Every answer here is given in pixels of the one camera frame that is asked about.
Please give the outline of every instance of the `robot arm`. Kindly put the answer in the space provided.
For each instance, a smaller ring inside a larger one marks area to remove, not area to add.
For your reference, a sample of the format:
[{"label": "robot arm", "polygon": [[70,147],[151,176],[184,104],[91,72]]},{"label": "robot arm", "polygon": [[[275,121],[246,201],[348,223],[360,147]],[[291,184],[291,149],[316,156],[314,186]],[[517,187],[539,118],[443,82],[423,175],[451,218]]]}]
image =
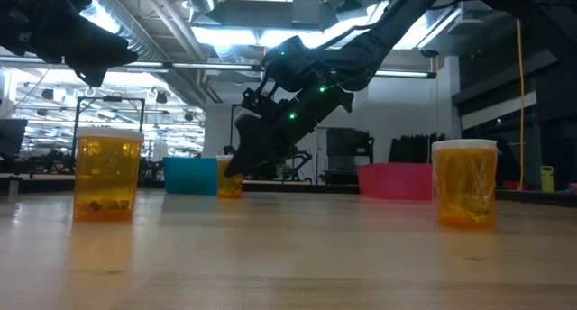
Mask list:
[{"label": "robot arm", "polygon": [[[352,111],[353,93],[369,85],[380,64],[408,28],[436,0],[398,0],[368,31],[340,50],[328,50],[350,33],[316,49],[308,49],[299,37],[270,50],[262,60],[261,85],[243,93],[242,107],[260,115],[244,115],[236,122],[239,147],[225,175],[250,174],[266,162],[277,162],[339,105]],[[454,0],[455,3],[466,0]],[[494,9],[516,16],[543,44],[570,66],[577,67],[577,0],[482,0]],[[268,96],[261,94],[268,77],[276,84]],[[279,87],[298,92],[291,100],[274,102]]]},{"label": "robot arm", "polygon": [[128,41],[79,15],[92,0],[0,0],[0,46],[48,63],[64,62],[91,87],[107,70],[135,62]]}]

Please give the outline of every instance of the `orange translucent cup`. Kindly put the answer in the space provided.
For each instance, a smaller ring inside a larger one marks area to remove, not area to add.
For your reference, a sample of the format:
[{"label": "orange translucent cup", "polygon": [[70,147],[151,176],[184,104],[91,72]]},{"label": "orange translucent cup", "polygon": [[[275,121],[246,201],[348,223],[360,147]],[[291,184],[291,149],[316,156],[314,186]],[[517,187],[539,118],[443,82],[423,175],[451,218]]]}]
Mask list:
[{"label": "orange translucent cup", "polygon": [[142,133],[78,128],[74,221],[133,219]]},{"label": "orange translucent cup", "polygon": [[463,229],[495,226],[497,143],[449,140],[433,144],[439,223]]},{"label": "orange translucent cup", "polygon": [[233,156],[218,156],[218,198],[238,199],[243,195],[243,175],[238,174],[230,178],[224,175],[224,170]]}]

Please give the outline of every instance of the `pink bin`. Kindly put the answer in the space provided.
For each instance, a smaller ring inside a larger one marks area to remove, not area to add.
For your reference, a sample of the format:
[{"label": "pink bin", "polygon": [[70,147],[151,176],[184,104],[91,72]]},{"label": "pink bin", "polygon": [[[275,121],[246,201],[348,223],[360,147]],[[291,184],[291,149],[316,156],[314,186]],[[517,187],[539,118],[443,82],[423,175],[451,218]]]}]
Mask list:
[{"label": "pink bin", "polygon": [[357,167],[361,196],[387,200],[433,201],[433,165],[377,163]]}]

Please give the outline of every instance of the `table surface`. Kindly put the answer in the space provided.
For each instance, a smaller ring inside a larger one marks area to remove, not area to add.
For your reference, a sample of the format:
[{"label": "table surface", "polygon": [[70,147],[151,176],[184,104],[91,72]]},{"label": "table surface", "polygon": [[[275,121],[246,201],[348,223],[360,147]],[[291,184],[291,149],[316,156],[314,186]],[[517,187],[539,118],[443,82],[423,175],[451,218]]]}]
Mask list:
[{"label": "table surface", "polygon": [[132,224],[71,194],[0,200],[2,309],[577,308],[577,209],[498,202],[496,232],[358,196],[139,192]]}]

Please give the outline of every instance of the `blue bin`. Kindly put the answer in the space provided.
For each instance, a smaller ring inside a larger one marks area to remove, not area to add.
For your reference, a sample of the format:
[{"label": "blue bin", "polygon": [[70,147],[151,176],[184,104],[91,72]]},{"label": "blue bin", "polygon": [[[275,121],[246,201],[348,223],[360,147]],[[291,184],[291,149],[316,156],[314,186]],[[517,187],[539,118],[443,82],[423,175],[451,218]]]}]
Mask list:
[{"label": "blue bin", "polygon": [[164,158],[164,187],[169,194],[215,196],[216,158]]}]

